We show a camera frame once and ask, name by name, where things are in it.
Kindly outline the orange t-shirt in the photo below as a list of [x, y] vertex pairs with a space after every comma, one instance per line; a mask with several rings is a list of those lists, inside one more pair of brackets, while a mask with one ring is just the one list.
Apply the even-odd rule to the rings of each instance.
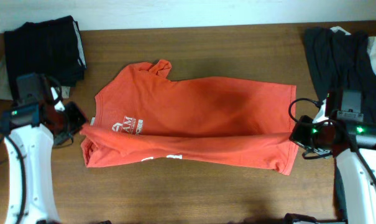
[[296, 86], [228, 77], [171, 81], [172, 65], [134, 63], [95, 97], [81, 130], [90, 168], [185, 159], [289, 175]]

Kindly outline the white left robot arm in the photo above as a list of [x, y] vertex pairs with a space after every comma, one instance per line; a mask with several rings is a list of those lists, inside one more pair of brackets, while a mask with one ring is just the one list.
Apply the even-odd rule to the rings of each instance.
[[60, 223], [53, 196], [51, 156], [54, 146], [72, 140], [87, 119], [74, 102], [53, 106], [61, 133], [53, 135], [33, 104], [6, 110], [0, 133], [9, 163], [9, 203], [6, 223]]

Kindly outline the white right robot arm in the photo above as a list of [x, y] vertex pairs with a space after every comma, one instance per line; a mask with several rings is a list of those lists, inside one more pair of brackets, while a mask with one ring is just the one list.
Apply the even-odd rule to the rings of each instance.
[[346, 223], [376, 223], [376, 124], [302, 116], [290, 140], [305, 149], [304, 159], [335, 160]]

